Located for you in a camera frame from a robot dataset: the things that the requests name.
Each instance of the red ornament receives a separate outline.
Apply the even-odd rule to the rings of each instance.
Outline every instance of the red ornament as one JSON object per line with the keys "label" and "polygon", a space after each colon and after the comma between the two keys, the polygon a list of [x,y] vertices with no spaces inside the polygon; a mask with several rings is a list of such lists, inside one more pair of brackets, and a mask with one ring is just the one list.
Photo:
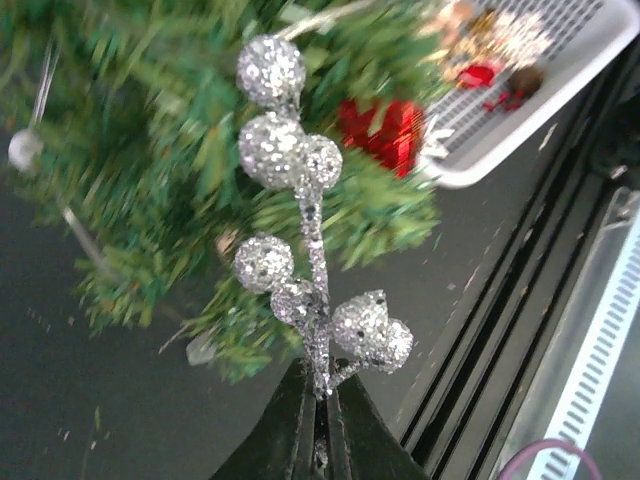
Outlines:
{"label": "red ornament", "polygon": [[369,127],[378,111],[375,106],[359,113],[356,102],[342,102],[338,111],[340,129],[346,147],[359,147],[380,160],[400,178],[415,165],[415,157],[422,143],[424,111],[407,102],[391,103],[382,122],[382,128],[369,135]]}
{"label": "red ornament", "polygon": [[482,106],[489,113],[493,112],[499,105],[504,105],[505,112],[512,112],[513,110],[517,110],[522,106],[524,96],[525,94],[522,90],[513,92],[513,94],[510,92],[503,92],[500,94],[500,97],[498,97],[497,102],[491,103],[487,100],[482,104]]}
{"label": "red ornament", "polygon": [[471,65],[458,75],[458,87],[480,88],[493,85],[497,68],[491,65]]}

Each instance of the glitter ball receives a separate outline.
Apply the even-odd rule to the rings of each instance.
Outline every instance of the glitter ball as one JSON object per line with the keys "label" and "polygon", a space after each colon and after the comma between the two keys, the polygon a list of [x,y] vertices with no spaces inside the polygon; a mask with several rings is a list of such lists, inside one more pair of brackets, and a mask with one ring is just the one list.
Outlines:
{"label": "glitter ball", "polygon": [[322,135],[307,136],[307,175],[314,185],[328,190],[340,178],[342,154],[338,146]]}
{"label": "glitter ball", "polygon": [[276,109],[299,103],[306,69],[297,47],[276,36],[259,35],[238,57],[238,86],[249,100]]}
{"label": "glitter ball", "polygon": [[385,373],[393,373],[402,367],[413,347],[413,335],[400,320],[392,318],[387,330],[385,346],[379,350],[375,358],[370,359],[369,366]]}
{"label": "glitter ball", "polygon": [[293,187],[300,182],[305,148],[302,127],[273,112],[249,121],[238,139],[242,168],[269,189]]}
{"label": "glitter ball", "polygon": [[345,351],[362,359],[376,358],[389,329],[384,292],[367,292],[341,304],[333,314],[332,326],[335,342]]}
{"label": "glitter ball", "polygon": [[284,282],[271,293],[271,310],[281,322],[303,329],[316,306],[313,292],[308,280]]}
{"label": "glitter ball", "polygon": [[21,130],[9,142],[9,162],[21,172],[27,172],[33,167],[33,160],[43,146],[33,130]]}
{"label": "glitter ball", "polygon": [[293,254],[291,247],[278,237],[258,234],[240,245],[233,267],[246,289],[264,293],[291,277]]}

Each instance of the dark gray surface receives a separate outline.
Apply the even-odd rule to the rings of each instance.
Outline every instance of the dark gray surface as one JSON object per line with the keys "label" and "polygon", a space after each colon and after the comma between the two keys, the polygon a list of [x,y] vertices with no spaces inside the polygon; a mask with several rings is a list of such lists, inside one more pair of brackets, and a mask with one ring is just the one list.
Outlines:
{"label": "dark gray surface", "polygon": [[[499,254],[498,233],[517,221],[549,161],[551,149],[537,149],[545,135],[478,185],[439,192],[442,224],[421,248],[332,274],[336,303],[382,288],[416,337],[401,371],[363,375],[390,424],[452,311],[480,281],[476,272]],[[255,424],[286,365],[229,386],[213,370],[189,368],[184,343],[157,355],[175,325],[88,339],[69,294],[80,254],[73,238],[31,228],[32,209],[6,188],[0,211],[0,478],[207,478]],[[92,433],[96,407],[101,429]]]}

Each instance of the white vent grille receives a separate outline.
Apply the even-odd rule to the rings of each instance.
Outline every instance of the white vent grille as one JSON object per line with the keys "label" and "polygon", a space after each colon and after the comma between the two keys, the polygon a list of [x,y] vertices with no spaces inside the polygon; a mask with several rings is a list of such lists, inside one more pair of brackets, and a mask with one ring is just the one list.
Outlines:
{"label": "white vent grille", "polygon": [[[480,8],[493,7],[516,14],[539,12],[545,29],[553,38],[553,45],[544,55],[544,60],[548,61],[567,46],[603,3],[593,0],[479,0],[476,4]],[[437,128],[455,130],[445,142],[449,151],[454,152],[494,118],[496,113],[486,112],[482,104],[498,99],[506,79],[505,74],[499,76],[489,89],[452,90],[429,108],[430,114],[438,115]]]}
{"label": "white vent grille", "polygon": [[[640,215],[629,231],[544,438],[585,448],[640,303]],[[527,480],[571,480],[579,459],[539,453]]]}

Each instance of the christmas decoration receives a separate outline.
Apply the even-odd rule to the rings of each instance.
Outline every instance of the christmas decoration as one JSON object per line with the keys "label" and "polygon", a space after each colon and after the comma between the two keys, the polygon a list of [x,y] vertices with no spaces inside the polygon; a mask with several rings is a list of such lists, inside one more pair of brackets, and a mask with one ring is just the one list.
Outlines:
{"label": "christmas decoration", "polygon": [[427,17],[427,23],[420,29],[419,35],[441,33],[440,46],[451,47],[460,37],[461,27],[473,17],[474,6],[463,1],[448,1],[438,12],[435,19]]}
{"label": "christmas decoration", "polygon": [[[281,13],[289,4],[5,6],[0,28],[11,54],[0,59],[4,124],[20,131],[31,123],[30,105],[43,111],[28,72],[42,65],[48,44],[59,51],[56,75],[45,82],[46,112],[29,127],[37,142],[16,136],[11,158],[20,169],[10,181],[40,205],[42,221],[63,218],[84,232],[92,253],[78,262],[85,275],[78,294],[94,332],[146,326],[162,302],[173,304],[186,289],[189,302],[180,300],[174,310],[181,315],[173,317],[182,317],[181,332],[211,347],[225,377],[254,375],[276,345],[299,348],[295,328],[272,315],[269,295],[245,289],[230,261],[258,232],[284,239],[298,254],[302,236],[291,191],[298,169],[321,172],[314,176],[318,188],[336,182],[325,191],[324,212],[314,215],[323,214],[327,255],[342,266],[417,246],[429,235],[436,217],[428,185],[411,174],[397,178],[359,148],[342,151],[338,179],[342,160],[330,153],[330,140],[340,143],[336,112],[347,99],[366,111],[393,101],[427,106],[443,93],[439,66],[425,60],[440,48],[438,34],[418,35],[428,21],[424,10],[435,13],[439,5],[305,0],[299,6],[315,13],[288,25]],[[347,10],[359,14],[335,16]],[[312,31],[321,25],[330,30]],[[283,32],[277,39],[276,31]],[[281,42],[292,32],[307,32],[295,51]],[[268,44],[260,43],[264,35]],[[250,44],[239,57],[238,46]],[[238,61],[256,68],[237,72]],[[305,155],[298,155],[303,145],[290,143],[298,138],[296,122],[322,136],[304,137]],[[278,151],[266,152],[260,138]],[[16,152],[28,144],[33,155],[20,157]],[[256,163],[264,153],[272,162]],[[280,170],[278,155],[300,163]],[[29,175],[21,174],[27,167]],[[278,189],[263,191],[260,182]],[[301,262],[294,268],[289,281],[306,272]],[[191,306],[191,297],[201,308]]]}
{"label": "christmas decoration", "polygon": [[9,161],[21,172],[28,172],[33,168],[33,161],[43,147],[33,130],[21,130],[11,137]]}
{"label": "christmas decoration", "polygon": [[539,13],[517,16],[501,12],[491,29],[492,54],[504,68],[520,69],[533,65],[552,44],[542,27]]}
{"label": "christmas decoration", "polygon": [[516,70],[507,80],[508,92],[501,93],[497,102],[485,102],[483,106],[489,112],[493,112],[499,105],[504,105],[505,111],[517,110],[522,102],[540,89],[543,80],[544,72],[535,65]]}
{"label": "christmas decoration", "polygon": [[[270,45],[273,40],[261,37],[258,41]],[[249,52],[256,50],[254,42],[245,49]],[[284,40],[279,43],[281,48],[273,54],[271,61],[275,64],[287,64],[290,58],[295,58],[295,46],[286,44]],[[261,68],[269,68],[263,64],[263,59],[254,58],[252,63],[245,60],[248,57],[248,53],[240,54],[238,78],[247,76],[242,69],[254,70],[257,67],[255,63],[260,63]],[[247,94],[251,95],[256,91],[267,92],[269,81],[270,76],[265,76],[254,83],[241,84]],[[290,80],[292,86],[298,81],[299,78]],[[271,98],[261,96],[260,100],[271,104],[276,110],[287,102],[279,91],[272,92]],[[293,188],[300,208],[302,234],[309,254],[312,281],[296,279],[292,282],[290,277],[293,258],[290,249],[282,240],[264,234],[252,237],[240,245],[234,261],[235,273],[240,282],[254,292],[272,291],[271,305],[276,317],[286,324],[294,325],[303,335],[314,373],[314,390],[318,399],[322,400],[331,395],[333,388],[347,376],[356,373],[358,368],[373,367],[391,373],[401,367],[411,351],[413,336],[402,322],[389,318],[382,291],[365,293],[343,303],[331,317],[321,227],[322,192],[330,188],[326,178],[330,178],[330,183],[335,184],[342,163],[341,154],[329,139],[323,139],[320,135],[307,136],[302,126],[288,126],[289,138],[286,145],[295,147],[294,150],[287,148],[286,151],[295,151],[297,157],[293,154],[276,156],[274,152],[283,150],[284,141],[280,130],[287,122],[273,112],[268,112],[265,117],[270,120],[261,122],[260,148],[241,148],[240,163],[249,175],[265,169],[296,172],[295,176],[287,177],[291,179],[287,186]],[[247,136],[245,130],[241,131],[241,138]],[[272,134],[268,135],[263,130],[271,130]],[[283,182],[273,182],[268,176],[257,178],[267,189],[284,185]],[[331,338],[357,357],[350,368],[335,375],[329,363]]]}
{"label": "christmas decoration", "polygon": [[434,116],[429,122],[424,133],[424,145],[420,150],[420,155],[442,159],[449,155],[449,151],[440,141],[451,137],[455,131],[451,128],[434,130],[437,121],[438,117]]}
{"label": "christmas decoration", "polygon": [[360,114],[356,102],[343,102],[339,118],[344,144],[362,148],[398,177],[406,177],[413,170],[422,144],[424,109],[411,103],[393,101],[382,114],[382,126],[371,133],[374,120],[381,115],[380,107]]}
{"label": "christmas decoration", "polygon": [[535,12],[487,8],[463,30],[440,58],[444,79],[462,88],[491,86],[501,71],[535,64],[553,44]]}
{"label": "christmas decoration", "polygon": [[490,87],[496,71],[487,65],[471,65],[458,75],[458,86],[461,88]]}

